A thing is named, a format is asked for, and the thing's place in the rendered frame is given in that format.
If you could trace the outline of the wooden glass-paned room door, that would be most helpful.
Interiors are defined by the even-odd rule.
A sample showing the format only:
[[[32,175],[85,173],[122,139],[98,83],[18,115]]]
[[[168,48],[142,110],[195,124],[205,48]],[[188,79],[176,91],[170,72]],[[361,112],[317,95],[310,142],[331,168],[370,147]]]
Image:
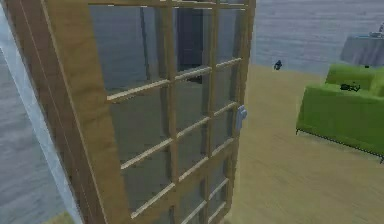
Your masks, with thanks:
[[[0,6],[82,224],[224,224],[256,0]]]

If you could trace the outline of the green sofa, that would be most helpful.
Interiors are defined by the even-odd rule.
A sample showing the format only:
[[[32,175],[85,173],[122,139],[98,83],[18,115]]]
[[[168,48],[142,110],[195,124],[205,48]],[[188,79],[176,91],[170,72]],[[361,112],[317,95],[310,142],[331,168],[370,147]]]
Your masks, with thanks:
[[[341,84],[360,90],[340,90]],[[333,64],[305,87],[296,130],[373,154],[384,162],[384,66]]]

